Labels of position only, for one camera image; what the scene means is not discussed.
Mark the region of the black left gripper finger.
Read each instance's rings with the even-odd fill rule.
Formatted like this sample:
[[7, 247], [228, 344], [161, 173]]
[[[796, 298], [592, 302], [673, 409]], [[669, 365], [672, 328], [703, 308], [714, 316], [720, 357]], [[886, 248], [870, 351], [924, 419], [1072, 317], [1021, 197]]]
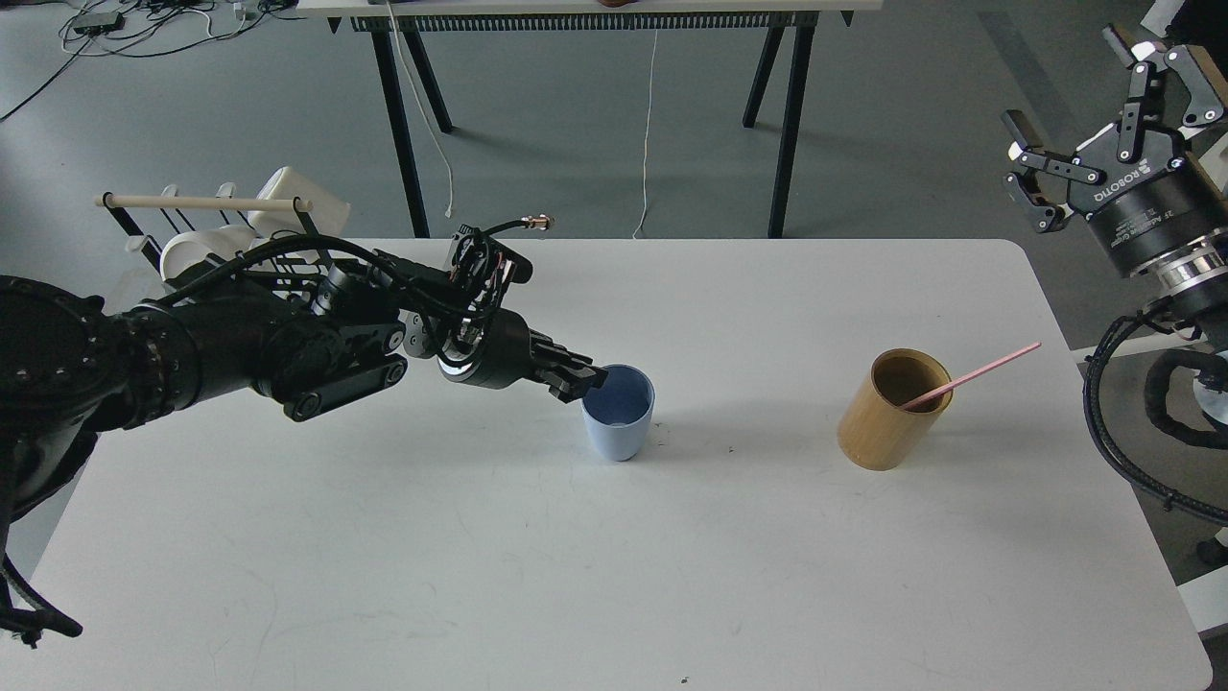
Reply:
[[530, 331], [528, 336], [530, 336], [528, 341], [528, 346], [530, 346], [530, 351], [528, 351], [530, 377], [545, 377], [548, 373], [558, 377], [597, 376], [598, 369], [591, 357], [575, 353], [546, 334]]
[[558, 401], [573, 403], [587, 396], [591, 390], [600, 389], [608, 376], [608, 369], [593, 366], [553, 367], [542, 371], [542, 382]]

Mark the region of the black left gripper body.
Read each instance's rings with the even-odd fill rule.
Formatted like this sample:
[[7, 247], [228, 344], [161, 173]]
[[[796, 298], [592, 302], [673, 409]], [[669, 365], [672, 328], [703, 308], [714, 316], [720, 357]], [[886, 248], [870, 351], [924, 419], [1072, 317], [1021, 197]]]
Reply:
[[448, 341], [438, 353], [438, 371], [451, 382], [502, 390], [522, 379], [538, 380], [535, 371], [551, 344], [553, 338], [535, 333], [517, 312], [500, 309], [468, 351]]

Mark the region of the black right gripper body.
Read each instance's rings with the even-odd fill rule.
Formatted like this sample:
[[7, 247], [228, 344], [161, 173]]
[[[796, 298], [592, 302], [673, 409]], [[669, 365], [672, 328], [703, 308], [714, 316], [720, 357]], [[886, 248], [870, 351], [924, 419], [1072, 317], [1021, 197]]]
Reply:
[[1070, 209], [1083, 216], [1119, 275], [1147, 272], [1162, 255], [1192, 242], [1226, 237], [1226, 196], [1192, 161], [1179, 131], [1149, 128], [1140, 157], [1124, 162], [1110, 123], [1074, 156], [1102, 171], [1097, 183], [1072, 182]]

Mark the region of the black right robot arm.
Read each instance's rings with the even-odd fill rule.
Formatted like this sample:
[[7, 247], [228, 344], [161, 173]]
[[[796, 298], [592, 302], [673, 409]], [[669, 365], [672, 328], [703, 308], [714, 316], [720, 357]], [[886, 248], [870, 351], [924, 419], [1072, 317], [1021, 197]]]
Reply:
[[1124, 455], [1102, 415], [1102, 376], [1137, 329], [1206, 338], [1210, 350], [1167, 349], [1144, 377], [1142, 406], [1160, 433], [1196, 449], [1226, 449], [1226, 191], [1194, 158], [1192, 137], [1226, 119], [1226, 79], [1200, 45], [1102, 36], [1130, 71], [1122, 109], [1073, 153], [1050, 152], [1027, 115], [1005, 110], [1012, 137], [1002, 184], [1039, 233], [1083, 218], [1119, 275], [1160, 285], [1144, 311], [1114, 320], [1086, 358], [1083, 410], [1102, 458], [1136, 488], [1224, 527], [1226, 511], [1162, 484]]

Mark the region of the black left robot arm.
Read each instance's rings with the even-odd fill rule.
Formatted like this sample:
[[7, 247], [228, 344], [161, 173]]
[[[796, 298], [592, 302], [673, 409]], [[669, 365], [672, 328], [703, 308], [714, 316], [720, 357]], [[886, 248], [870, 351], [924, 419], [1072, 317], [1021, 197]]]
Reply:
[[447, 266], [316, 233], [208, 254], [169, 295], [107, 315], [104, 299], [2, 279], [2, 529], [79, 476], [99, 436], [251, 389], [293, 421], [399, 384], [409, 358], [492, 390], [571, 403], [609, 371], [506, 309], [530, 261], [462, 227]]

